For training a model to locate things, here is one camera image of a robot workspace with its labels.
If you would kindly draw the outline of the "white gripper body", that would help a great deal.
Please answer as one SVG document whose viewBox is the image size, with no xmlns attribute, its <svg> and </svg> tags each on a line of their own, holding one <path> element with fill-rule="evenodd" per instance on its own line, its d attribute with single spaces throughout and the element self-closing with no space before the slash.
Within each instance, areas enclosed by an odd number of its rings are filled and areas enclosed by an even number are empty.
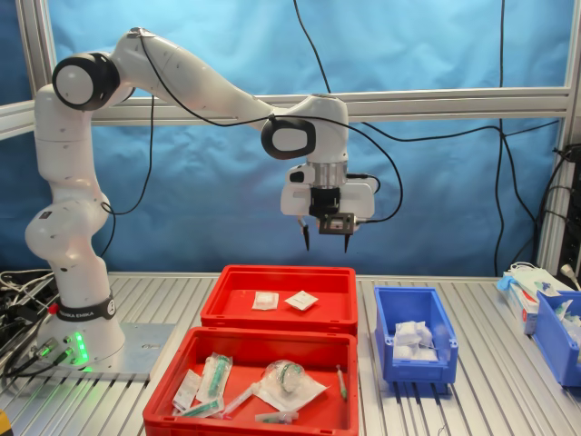
<svg viewBox="0 0 581 436">
<path fill-rule="evenodd" d="M 372 217 L 376 191 L 374 176 L 348 173 L 345 163 L 304 163 L 286 174 L 281 211 L 297 216 L 353 213 Z"/>
</svg>

